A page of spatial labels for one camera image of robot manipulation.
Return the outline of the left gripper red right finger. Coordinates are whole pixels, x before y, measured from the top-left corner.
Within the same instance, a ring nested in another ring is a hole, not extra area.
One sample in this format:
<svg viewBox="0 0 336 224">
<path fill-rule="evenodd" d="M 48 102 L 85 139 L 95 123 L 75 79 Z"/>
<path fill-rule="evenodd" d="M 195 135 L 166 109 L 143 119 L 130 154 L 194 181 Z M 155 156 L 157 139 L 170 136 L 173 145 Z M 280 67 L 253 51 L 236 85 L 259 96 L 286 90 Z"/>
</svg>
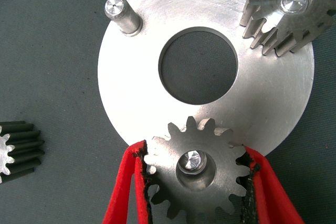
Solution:
<svg viewBox="0 0 336 224">
<path fill-rule="evenodd" d="M 250 174 L 241 223 L 304 223 L 268 159 L 250 147 L 245 150 L 242 163 L 249 166 Z"/>
</svg>

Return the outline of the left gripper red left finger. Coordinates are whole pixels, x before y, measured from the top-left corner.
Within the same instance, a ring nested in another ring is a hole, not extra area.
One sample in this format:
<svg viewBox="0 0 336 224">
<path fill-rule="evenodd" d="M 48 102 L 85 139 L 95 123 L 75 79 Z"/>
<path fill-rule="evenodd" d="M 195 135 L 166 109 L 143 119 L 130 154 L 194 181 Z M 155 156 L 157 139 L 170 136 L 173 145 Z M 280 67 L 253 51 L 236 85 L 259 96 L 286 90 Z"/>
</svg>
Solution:
<svg viewBox="0 0 336 224">
<path fill-rule="evenodd" d="M 146 153 L 145 140 L 139 141 L 125 150 L 103 223 L 127 223 L 132 179 L 134 179 L 135 186 L 138 223 L 149 224 L 153 222 L 148 194 L 149 180 L 144 162 Z"/>
</svg>

